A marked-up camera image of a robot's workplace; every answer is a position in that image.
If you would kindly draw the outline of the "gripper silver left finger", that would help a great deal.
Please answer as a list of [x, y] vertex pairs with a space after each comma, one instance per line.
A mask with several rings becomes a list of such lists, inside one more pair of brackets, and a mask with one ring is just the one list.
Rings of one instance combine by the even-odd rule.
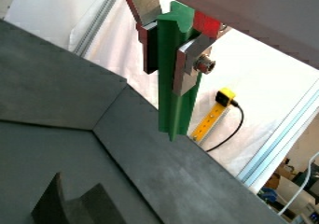
[[125, 2], [136, 21], [142, 49], [142, 71], [152, 74], [158, 69], [157, 16], [161, 14], [160, 0], [125, 0]]

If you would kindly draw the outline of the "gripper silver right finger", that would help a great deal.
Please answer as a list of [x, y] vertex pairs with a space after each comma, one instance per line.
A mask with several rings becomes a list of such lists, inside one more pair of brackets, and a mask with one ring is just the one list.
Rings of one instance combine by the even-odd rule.
[[216, 42], [220, 29], [220, 21], [196, 11], [193, 28], [198, 36], [190, 39], [177, 49], [173, 93], [181, 96], [197, 83], [198, 74], [209, 74], [214, 68], [214, 62], [209, 58], [210, 46]]

